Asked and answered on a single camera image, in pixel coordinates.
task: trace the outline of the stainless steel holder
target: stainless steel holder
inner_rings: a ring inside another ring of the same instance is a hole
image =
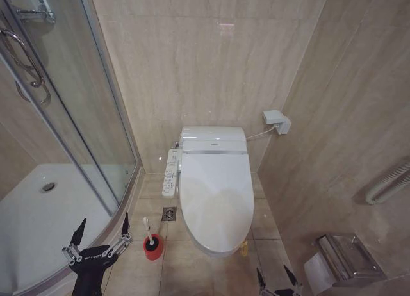
[[[334,287],[362,287],[387,279],[354,233],[325,234],[316,244],[336,279]]]

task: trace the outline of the toilet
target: toilet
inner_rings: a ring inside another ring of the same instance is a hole
[[[188,126],[179,148],[177,189],[192,240],[210,256],[229,256],[246,239],[254,212],[245,133]]]

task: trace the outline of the black robotic claw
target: black robotic claw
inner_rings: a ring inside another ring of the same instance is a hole
[[[73,245],[78,246],[79,243],[81,243],[81,239],[83,238],[84,234],[84,228],[85,228],[85,222],[87,221],[87,218],[84,218],[83,222],[79,225],[78,229],[74,231],[72,234],[71,242]]]
[[[70,262],[70,268],[77,274],[73,296],[101,296],[101,283],[104,272],[117,260],[119,254],[132,242],[129,235],[128,213],[122,225],[121,237],[113,246],[102,245],[79,251],[77,246],[83,237],[86,219],[72,235],[71,243],[63,248]]]
[[[124,223],[122,224],[121,235],[128,235],[129,232],[129,222],[128,222],[128,212],[126,213],[126,217],[124,219]]]

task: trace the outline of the floor tile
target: floor tile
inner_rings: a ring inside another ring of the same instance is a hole
[[[175,221],[168,222],[168,240],[190,240],[191,236],[186,227],[179,199],[172,199],[171,206],[177,207],[177,216]]]
[[[257,296],[259,267],[254,240],[248,240],[248,255],[236,251],[226,258],[211,258],[214,296]]]
[[[265,193],[263,191],[263,187],[261,181],[259,180],[259,176],[257,173],[251,173],[252,176],[252,187],[254,189],[254,197],[255,199],[264,199]]]
[[[161,221],[162,211],[170,206],[170,199],[139,199],[131,218],[130,233],[134,240],[143,240],[147,237],[145,231],[144,217],[149,219],[152,234],[159,234],[163,239],[167,237],[168,222]]]
[[[254,234],[252,233],[252,229],[249,229],[248,235],[246,236],[247,240],[253,240]]]
[[[213,295],[210,257],[191,240],[166,241],[160,295]]]
[[[158,296],[162,262],[163,255],[149,261],[143,241],[133,241],[114,264],[104,296]]]
[[[105,292],[105,289],[107,288],[107,284],[108,284],[108,279],[110,278],[110,276],[111,276],[111,271],[113,270],[113,267],[111,266],[110,268],[107,268],[106,270],[105,270],[105,273],[104,273],[104,277],[102,277],[102,283],[101,283],[101,291],[102,291],[102,293],[104,293]]]
[[[283,265],[290,270],[288,255],[281,240],[255,240],[266,286],[273,292],[292,285]]]
[[[163,182],[164,174],[146,174],[143,179],[140,198],[163,198]]]
[[[266,199],[255,199],[254,218],[252,221],[254,239],[280,239],[274,216]]]

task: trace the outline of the shower enclosure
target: shower enclosure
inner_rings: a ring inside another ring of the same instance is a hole
[[[140,168],[92,0],[0,0],[0,295],[106,230]]]

